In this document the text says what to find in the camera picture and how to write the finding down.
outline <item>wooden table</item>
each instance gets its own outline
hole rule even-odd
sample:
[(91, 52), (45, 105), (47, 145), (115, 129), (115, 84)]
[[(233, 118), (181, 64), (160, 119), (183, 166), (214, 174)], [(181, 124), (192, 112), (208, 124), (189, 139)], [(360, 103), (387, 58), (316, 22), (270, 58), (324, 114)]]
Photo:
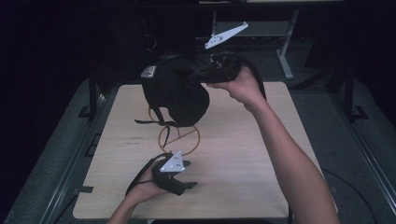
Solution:
[[(271, 107), (318, 165), (286, 85), (264, 82), (264, 86)], [(227, 91), (206, 89), (211, 102), (195, 125), (199, 146), (183, 157), (192, 164), (176, 176), (198, 185), (181, 196), (169, 193), (141, 203), (132, 218), (286, 217), (288, 205), (255, 119)], [(109, 218), (137, 172), (162, 153), (158, 138), (163, 127), (134, 122), (149, 119), (148, 107), (140, 85), (120, 87), (84, 182), (93, 191), (79, 194), (76, 218)], [(179, 131), (181, 136), (192, 128)], [(176, 129), (171, 130), (170, 141), (178, 135)], [(186, 153), (197, 143), (197, 136), (198, 132), (187, 134), (166, 149)]]

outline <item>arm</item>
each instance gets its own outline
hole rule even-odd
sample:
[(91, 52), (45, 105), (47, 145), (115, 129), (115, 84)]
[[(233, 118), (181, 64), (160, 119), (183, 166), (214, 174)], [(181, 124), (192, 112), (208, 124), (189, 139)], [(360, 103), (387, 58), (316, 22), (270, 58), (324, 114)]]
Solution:
[(279, 186), (297, 222), (339, 223), (326, 181), (262, 97), (250, 70), (243, 67), (236, 80), (208, 86), (228, 91), (257, 121)]
[[(152, 179), (151, 168), (155, 165), (152, 164), (142, 177), (140, 177), (139, 182), (144, 182)], [(164, 189), (160, 189), (153, 182), (146, 182), (136, 185), (128, 195), (122, 200), (119, 207), (111, 216), (108, 224), (122, 224), (127, 223), (132, 212), (137, 207), (138, 204), (148, 201), (159, 194), (167, 192)]]

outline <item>hand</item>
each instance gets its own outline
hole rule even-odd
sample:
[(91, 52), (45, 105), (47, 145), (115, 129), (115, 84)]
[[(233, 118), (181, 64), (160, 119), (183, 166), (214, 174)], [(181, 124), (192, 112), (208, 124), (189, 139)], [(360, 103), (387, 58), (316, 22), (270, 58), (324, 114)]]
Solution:
[(157, 195), (164, 194), (167, 191), (158, 188), (158, 186), (152, 180), (151, 168), (157, 163), (154, 162), (145, 173), (139, 178), (138, 182), (148, 181), (146, 183), (137, 184), (127, 194), (126, 200), (133, 200), (134, 203), (142, 203), (154, 198)]
[(251, 107), (257, 102), (264, 100), (260, 92), (259, 84), (252, 75), (248, 67), (242, 67), (235, 80), (216, 84), (207, 84), (215, 89), (224, 89), (230, 93), (238, 102), (244, 104), (245, 108), (251, 112)]

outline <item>white plastic piece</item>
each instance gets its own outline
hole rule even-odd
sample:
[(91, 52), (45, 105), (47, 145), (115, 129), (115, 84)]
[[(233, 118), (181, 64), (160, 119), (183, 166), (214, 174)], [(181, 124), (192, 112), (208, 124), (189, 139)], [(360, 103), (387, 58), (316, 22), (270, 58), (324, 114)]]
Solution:
[(205, 43), (205, 49), (210, 49), (237, 35), (239, 32), (248, 28), (248, 23), (244, 21), (241, 26), (235, 27), (229, 31), (223, 32), (218, 35), (212, 35), (212, 37)]
[(181, 151), (175, 153), (172, 158), (161, 167), (161, 172), (182, 172), (184, 171), (183, 159)]

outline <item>right hand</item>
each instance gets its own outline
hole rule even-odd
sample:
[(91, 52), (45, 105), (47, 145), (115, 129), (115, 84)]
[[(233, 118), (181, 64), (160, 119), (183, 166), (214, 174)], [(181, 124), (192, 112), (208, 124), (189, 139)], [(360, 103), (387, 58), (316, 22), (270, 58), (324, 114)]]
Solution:
[(215, 89), (224, 89), (230, 93), (230, 96), (238, 102), (244, 104), (245, 108), (252, 112), (252, 107), (259, 101), (264, 100), (260, 92), (259, 84), (248, 67), (242, 67), (235, 80), (230, 82), (221, 82), (207, 84), (208, 87)]

